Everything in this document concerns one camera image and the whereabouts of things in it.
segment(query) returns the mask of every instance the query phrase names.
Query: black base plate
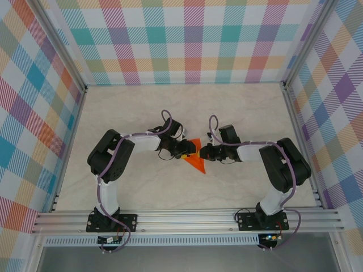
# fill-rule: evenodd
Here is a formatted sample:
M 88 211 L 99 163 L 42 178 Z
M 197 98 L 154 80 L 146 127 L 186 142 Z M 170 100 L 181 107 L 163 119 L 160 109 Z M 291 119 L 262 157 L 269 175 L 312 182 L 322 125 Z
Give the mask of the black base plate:
M 128 226 L 131 232 L 136 231 L 137 214 L 119 214 L 116 219 Z M 123 233 L 122 226 L 119 224 L 113 224 L 112 228 L 105 226 L 98 221 L 93 212 L 88 216 L 88 222 L 91 222 L 91 224 L 87 224 L 86 232 L 117 232 L 119 230 L 119 232 Z
M 237 213 L 237 221 L 238 229 L 240 231 L 279 231 L 280 226 L 276 224 L 276 222 L 272 222 L 267 226 L 267 228 L 262 228 L 256 219 L 254 212 L 239 212 Z M 277 220 L 281 226 L 283 231 L 287 231 L 289 229 L 289 222 L 287 221 L 287 216 L 283 212 L 282 216 L 279 220 Z

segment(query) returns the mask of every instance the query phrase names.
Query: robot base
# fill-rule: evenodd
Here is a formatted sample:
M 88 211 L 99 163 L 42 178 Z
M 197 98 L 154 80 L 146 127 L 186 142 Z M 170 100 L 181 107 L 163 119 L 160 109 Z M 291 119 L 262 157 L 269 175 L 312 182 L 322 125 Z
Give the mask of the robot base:
M 289 222 L 286 214 L 284 212 L 279 212 L 276 215 L 277 216 L 274 218 L 274 221 L 266 224 L 263 228 L 257 220 L 254 212 L 239 212 L 237 213 L 238 229 L 240 231 L 287 231 L 289 229 Z
M 124 223 L 131 232 L 136 231 L 137 214 L 120 214 L 120 208 L 112 215 Z M 97 208 L 88 216 L 86 232 L 123 232 L 123 227 L 100 213 Z

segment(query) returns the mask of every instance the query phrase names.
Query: table surface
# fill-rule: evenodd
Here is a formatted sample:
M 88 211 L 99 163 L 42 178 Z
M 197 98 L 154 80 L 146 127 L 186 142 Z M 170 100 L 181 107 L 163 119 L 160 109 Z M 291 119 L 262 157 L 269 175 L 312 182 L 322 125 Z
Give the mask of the table surface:
M 297 145 L 278 83 L 90 87 L 67 166 L 57 210 L 92 210 L 96 183 L 87 157 L 108 129 L 144 132 L 162 125 L 168 109 L 188 139 L 208 143 L 208 119 L 233 124 L 241 141 L 291 138 Z M 161 155 L 168 158 L 167 152 Z M 255 207 L 271 187 L 262 163 L 205 162 L 206 174 L 184 160 L 163 161 L 154 151 L 132 154 L 118 179 L 121 209 Z M 286 206 L 315 206 L 309 181 Z

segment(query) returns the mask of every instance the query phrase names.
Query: orange object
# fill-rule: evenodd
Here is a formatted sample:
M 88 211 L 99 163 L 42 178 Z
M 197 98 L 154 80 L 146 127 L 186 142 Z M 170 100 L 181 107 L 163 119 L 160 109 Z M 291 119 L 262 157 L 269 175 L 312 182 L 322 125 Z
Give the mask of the orange object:
M 184 160 L 186 160 L 187 163 L 191 164 L 192 166 L 197 168 L 200 172 L 205 174 L 204 159 L 201 159 L 199 157 L 199 150 L 201 149 L 201 146 L 202 146 L 200 139 L 192 139 L 190 141 L 192 143 L 194 143 L 194 145 L 196 147 L 196 153 L 190 155 L 189 157 L 184 158 Z

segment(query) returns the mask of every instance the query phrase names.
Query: perforated metal strip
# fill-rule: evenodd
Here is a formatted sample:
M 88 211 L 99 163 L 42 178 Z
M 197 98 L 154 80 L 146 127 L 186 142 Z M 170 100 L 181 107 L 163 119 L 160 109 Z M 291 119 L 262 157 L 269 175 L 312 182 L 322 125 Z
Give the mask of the perforated metal strip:
M 258 245 L 257 234 L 231 235 L 132 235 L 127 246 Z M 98 247 L 96 236 L 48 236 L 45 247 Z

